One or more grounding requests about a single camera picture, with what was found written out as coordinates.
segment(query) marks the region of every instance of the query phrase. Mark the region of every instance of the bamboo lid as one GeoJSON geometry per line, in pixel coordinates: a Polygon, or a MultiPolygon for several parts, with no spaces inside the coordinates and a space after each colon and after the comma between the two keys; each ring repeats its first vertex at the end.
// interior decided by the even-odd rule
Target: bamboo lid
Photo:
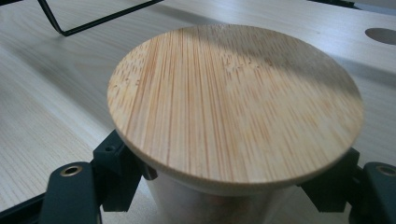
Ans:
{"type": "Polygon", "coordinates": [[[194,188],[245,194],[298,184],[358,136],[358,88],[332,58],[262,28],[206,25],[127,54],[107,100],[143,161],[194,188]]]}

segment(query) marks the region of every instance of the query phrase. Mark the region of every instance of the bamboo grain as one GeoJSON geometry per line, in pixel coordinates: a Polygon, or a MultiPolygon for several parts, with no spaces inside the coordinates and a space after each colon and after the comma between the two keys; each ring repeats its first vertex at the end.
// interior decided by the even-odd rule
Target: bamboo grain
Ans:
{"type": "Polygon", "coordinates": [[[361,96],[333,59],[296,38],[242,25],[156,36],[110,79],[119,134],[153,167],[209,191],[306,180],[360,132],[361,96]]]}

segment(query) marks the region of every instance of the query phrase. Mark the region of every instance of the wooden surface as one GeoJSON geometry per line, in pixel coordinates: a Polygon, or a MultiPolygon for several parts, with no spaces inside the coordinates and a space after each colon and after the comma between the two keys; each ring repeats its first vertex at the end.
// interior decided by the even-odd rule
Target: wooden surface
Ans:
{"type": "MultiPolygon", "coordinates": [[[[67,29],[134,1],[49,4],[67,29]]],[[[115,128],[107,83],[131,49],[155,35],[208,23],[279,31],[329,54],[352,76],[364,102],[363,129],[353,145],[360,165],[395,165],[396,47],[364,34],[374,27],[396,30],[394,17],[300,0],[166,0],[64,38],[37,1],[25,0],[0,7],[0,210],[44,192],[56,168],[92,159],[92,150],[115,128]]],[[[297,189],[273,223],[347,223],[347,211],[320,214],[297,189]]],[[[105,223],[163,223],[143,181],[128,213],[103,217],[105,223]]]]}
{"type": "Polygon", "coordinates": [[[108,84],[132,151],[196,188],[246,194],[299,184],[358,136],[363,106],[347,72],[294,37],[201,25],[133,49],[108,84]]]}

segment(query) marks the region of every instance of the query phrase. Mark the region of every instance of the black metal wire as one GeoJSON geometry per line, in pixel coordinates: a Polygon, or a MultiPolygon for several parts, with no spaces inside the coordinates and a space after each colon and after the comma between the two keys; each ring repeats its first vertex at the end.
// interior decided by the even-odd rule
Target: black metal wire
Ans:
{"type": "Polygon", "coordinates": [[[43,9],[44,13],[46,14],[46,16],[47,16],[50,24],[53,26],[53,28],[61,35],[70,36],[70,35],[74,35],[74,34],[76,34],[78,32],[90,29],[90,28],[92,28],[94,26],[97,26],[99,24],[102,24],[104,22],[111,21],[111,20],[114,20],[114,19],[116,19],[118,17],[121,17],[121,16],[124,16],[126,14],[129,14],[131,12],[140,10],[140,9],[142,9],[144,7],[149,7],[151,5],[157,4],[157,3],[159,3],[159,2],[161,2],[163,0],[151,0],[151,1],[139,4],[137,6],[130,7],[130,8],[124,9],[122,11],[116,12],[114,14],[105,16],[105,17],[103,17],[101,19],[98,19],[96,21],[91,21],[91,22],[85,23],[83,25],[80,25],[80,26],[78,26],[76,28],[73,28],[73,29],[70,29],[68,31],[63,31],[61,29],[61,27],[59,26],[58,22],[56,21],[54,15],[53,15],[52,11],[50,10],[50,6],[48,5],[46,0],[37,0],[37,1],[40,4],[41,8],[43,9]]]}

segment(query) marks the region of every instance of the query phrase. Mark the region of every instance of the circular hole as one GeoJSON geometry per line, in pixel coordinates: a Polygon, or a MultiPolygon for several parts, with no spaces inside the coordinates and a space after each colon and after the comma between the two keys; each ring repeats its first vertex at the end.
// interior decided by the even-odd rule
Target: circular hole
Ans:
{"type": "Polygon", "coordinates": [[[396,45],[396,31],[385,28],[371,28],[366,30],[366,35],[373,40],[384,44],[396,45]]]}
{"type": "Polygon", "coordinates": [[[396,170],[388,166],[377,166],[376,169],[383,175],[396,176],[396,170]]]}
{"type": "Polygon", "coordinates": [[[72,175],[78,174],[81,171],[82,171],[81,166],[78,166],[78,165],[70,166],[70,167],[67,167],[61,171],[61,176],[72,176],[72,175]]]}
{"type": "Polygon", "coordinates": [[[116,150],[116,149],[114,147],[112,147],[112,146],[105,148],[106,152],[110,152],[110,151],[114,151],[114,150],[116,150]]]}

